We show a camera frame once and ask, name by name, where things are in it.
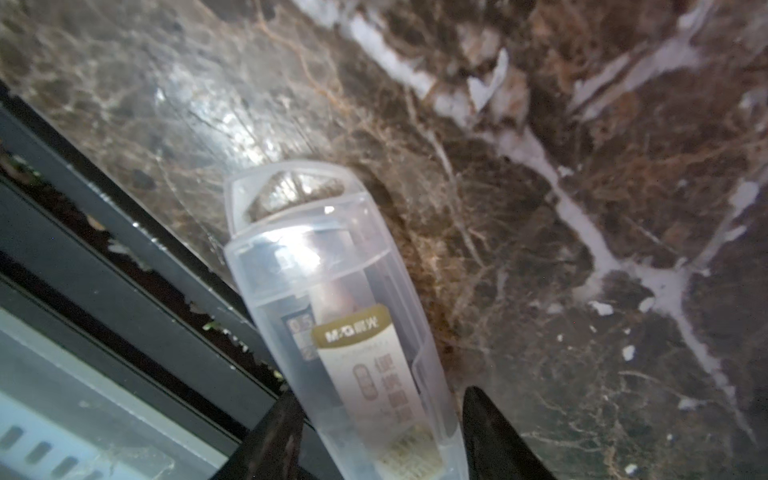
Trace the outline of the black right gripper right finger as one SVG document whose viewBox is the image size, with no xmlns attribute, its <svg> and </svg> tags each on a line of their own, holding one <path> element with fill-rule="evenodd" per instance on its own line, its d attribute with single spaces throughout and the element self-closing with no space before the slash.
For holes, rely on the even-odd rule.
<svg viewBox="0 0 768 480">
<path fill-rule="evenodd" d="M 465 390 L 462 427 L 470 479 L 555 479 L 477 386 Z"/>
</svg>

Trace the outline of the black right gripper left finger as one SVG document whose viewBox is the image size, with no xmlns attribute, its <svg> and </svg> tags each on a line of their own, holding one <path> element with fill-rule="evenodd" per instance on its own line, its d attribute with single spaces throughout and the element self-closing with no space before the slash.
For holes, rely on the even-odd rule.
<svg viewBox="0 0 768 480">
<path fill-rule="evenodd" d="M 295 395 L 285 392 L 211 480 L 302 479 L 303 420 Z"/>
</svg>

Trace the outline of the clear plastic eraser box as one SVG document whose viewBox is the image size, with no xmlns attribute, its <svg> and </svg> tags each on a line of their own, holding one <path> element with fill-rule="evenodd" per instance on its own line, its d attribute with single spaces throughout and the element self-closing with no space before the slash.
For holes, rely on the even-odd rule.
<svg viewBox="0 0 768 480">
<path fill-rule="evenodd" d="M 318 161 L 224 187 L 225 258 L 278 370 L 346 479 L 465 479 L 430 326 L 364 183 Z"/>
</svg>

